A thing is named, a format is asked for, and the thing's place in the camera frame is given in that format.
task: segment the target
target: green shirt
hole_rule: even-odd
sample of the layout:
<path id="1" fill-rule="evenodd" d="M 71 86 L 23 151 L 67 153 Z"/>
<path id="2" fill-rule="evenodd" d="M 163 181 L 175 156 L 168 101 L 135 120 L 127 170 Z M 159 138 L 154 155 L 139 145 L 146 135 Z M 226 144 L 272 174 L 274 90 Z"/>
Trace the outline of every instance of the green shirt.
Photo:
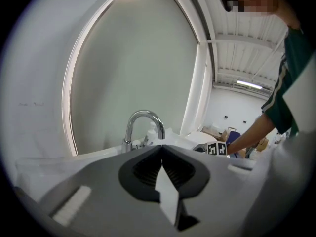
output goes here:
<path id="1" fill-rule="evenodd" d="M 304 70 L 312 56 L 313 48 L 300 30 L 291 28 L 289 28 L 284 44 L 285 58 L 280 64 L 278 80 L 273 93 L 261 109 L 268 115 L 280 134 L 291 128 L 290 136 L 292 136 L 298 132 L 298 128 L 283 99 L 283 94 Z"/>

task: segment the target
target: ceiling light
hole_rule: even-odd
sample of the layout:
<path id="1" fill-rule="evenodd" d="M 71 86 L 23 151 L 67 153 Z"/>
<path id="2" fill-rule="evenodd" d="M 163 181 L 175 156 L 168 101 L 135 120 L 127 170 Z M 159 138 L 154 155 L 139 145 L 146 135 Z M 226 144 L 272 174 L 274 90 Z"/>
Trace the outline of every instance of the ceiling light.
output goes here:
<path id="1" fill-rule="evenodd" d="M 249 82 L 246 82 L 246 81 L 238 80 L 237 83 L 242 84 L 242 85 L 246 85 L 246 86 L 249 86 L 249 87 L 253 87 L 253 88 L 256 88 L 256 89 L 262 89 L 261 86 L 253 84 L 253 83 L 249 83 Z"/>

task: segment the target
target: ceiling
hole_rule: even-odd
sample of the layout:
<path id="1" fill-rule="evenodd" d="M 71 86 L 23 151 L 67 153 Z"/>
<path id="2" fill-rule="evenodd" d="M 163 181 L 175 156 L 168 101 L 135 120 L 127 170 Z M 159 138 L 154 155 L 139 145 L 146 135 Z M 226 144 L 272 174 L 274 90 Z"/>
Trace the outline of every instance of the ceiling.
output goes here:
<path id="1" fill-rule="evenodd" d="M 276 16 L 226 12 L 219 0 L 198 0 L 210 32 L 214 87 L 267 99 L 278 78 L 287 26 Z M 236 84 L 237 80 L 263 87 Z"/>

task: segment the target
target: faucet spout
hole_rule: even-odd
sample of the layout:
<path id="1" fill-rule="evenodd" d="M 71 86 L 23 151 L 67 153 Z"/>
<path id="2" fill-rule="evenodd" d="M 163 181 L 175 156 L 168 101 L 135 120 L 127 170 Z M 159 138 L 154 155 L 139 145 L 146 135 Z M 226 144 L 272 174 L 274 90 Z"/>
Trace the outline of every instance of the faucet spout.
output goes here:
<path id="1" fill-rule="evenodd" d="M 161 119 L 153 112 L 147 111 L 147 110 L 140 110 L 136 111 L 130 118 L 127 124 L 127 130 L 126 130 L 126 136 L 123 139 L 122 142 L 122 153 L 126 153 L 128 151 L 131 151 L 132 149 L 132 132 L 133 132 L 133 126 L 135 121 L 139 117 L 148 117 L 150 118 L 157 126 L 158 130 L 158 138 L 163 140 L 164 139 L 164 127 Z"/>

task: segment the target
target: striped sleeve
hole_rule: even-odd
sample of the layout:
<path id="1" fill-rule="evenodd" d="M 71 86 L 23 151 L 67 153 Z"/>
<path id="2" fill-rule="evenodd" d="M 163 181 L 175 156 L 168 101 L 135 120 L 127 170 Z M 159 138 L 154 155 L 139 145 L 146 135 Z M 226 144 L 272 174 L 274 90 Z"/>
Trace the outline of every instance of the striped sleeve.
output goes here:
<path id="1" fill-rule="evenodd" d="M 275 89 L 267 102 L 261 107 L 281 134 L 292 126 L 293 116 L 283 99 L 283 94 L 291 85 L 292 79 L 288 72 L 287 63 L 282 61 Z"/>

